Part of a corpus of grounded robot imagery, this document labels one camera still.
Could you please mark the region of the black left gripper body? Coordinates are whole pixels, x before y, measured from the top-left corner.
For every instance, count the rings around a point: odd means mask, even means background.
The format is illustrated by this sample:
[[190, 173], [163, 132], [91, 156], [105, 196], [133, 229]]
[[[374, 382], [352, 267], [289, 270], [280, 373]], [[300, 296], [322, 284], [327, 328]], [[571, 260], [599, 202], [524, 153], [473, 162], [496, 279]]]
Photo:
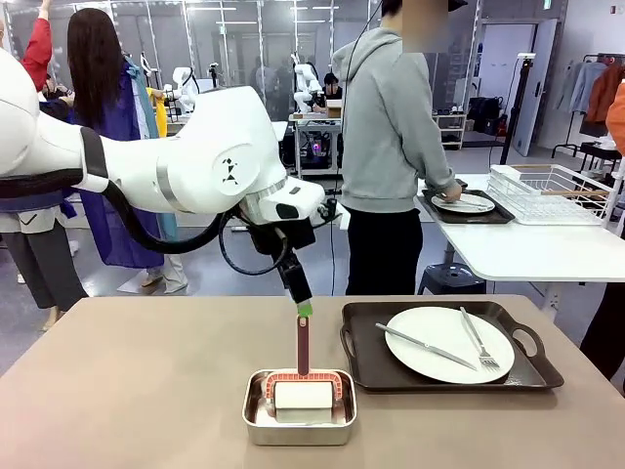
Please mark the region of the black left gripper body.
[[261, 224], [242, 212], [241, 220], [248, 224], [253, 245], [263, 255], [281, 256], [283, 252], [301, 249], [315, 242], [309, 218]]

